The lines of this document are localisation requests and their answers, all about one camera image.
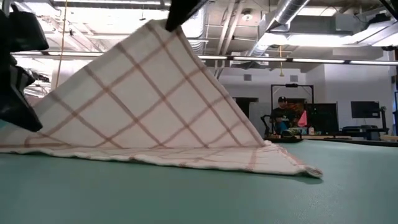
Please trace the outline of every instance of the desk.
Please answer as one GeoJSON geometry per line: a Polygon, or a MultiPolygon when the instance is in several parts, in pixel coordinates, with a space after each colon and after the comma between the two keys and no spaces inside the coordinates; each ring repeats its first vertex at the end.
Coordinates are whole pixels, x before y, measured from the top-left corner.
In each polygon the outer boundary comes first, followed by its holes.
{"type": "Polygon", "coordinates": [[[303,135],[296,136],[296,138],[301,139],[351,139],[350,136],[319,136],[319,135],[303,135]]]}
{"type": "Polygon", "coordinates": [[[398,223],[398,148],[284,146],[323,179],[0,154],[0,223],[398,223]]]}

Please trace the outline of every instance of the person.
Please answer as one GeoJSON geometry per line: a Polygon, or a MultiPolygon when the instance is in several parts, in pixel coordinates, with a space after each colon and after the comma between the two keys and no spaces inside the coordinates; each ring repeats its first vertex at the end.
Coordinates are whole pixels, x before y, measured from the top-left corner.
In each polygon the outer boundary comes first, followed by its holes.
{"type": "Polygon", "coordinates": [[[274,123],[276,134],[281,134],[282,131],[293,127],[293,122],[296,120],[294,110],[287,107],[287,98],[284,96],[278,99],[278,108],[271,112],[271,121],[274,123]]]}

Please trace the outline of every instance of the white towel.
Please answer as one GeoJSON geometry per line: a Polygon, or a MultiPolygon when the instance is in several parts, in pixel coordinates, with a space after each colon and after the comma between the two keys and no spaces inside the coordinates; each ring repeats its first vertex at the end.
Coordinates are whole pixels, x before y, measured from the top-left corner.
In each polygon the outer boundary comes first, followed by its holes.
{"type": "Polygon", "coordinates": [[[164,24],[148,22],[38,102],[38,133],[0,129],[0,152],[322,176],[264,142],[182,30],[164,24]]]}

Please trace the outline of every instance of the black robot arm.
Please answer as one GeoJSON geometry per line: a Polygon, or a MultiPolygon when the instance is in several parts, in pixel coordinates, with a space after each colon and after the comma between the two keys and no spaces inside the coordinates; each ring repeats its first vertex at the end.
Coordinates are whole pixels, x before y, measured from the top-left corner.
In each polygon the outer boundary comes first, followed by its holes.
{"type": "Polygon", "coordinates": [[[0,119],[29,131],[42,128],[24,96],[24,88],[35,79],[17,66],[11,52],[46,50],[49,45],[36,16],[19,12],[13,5],[7,15],[0,11],[0,119]]]}
{"type": "Polygon", "coordinates": [[[169,17],[166,22],[166,30],[174,31],[191,16],[193,16],[207,0],[172,0],[169,17]]]}

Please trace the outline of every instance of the monitor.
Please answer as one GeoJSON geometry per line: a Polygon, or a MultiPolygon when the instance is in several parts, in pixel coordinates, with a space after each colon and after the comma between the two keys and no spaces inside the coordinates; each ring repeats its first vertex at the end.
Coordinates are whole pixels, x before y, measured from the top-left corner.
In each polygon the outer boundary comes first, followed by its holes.
{"type": "Polygon", "coordinates": [[[378,101],[351,101],[352,118],[380,118],[378,101]]]}

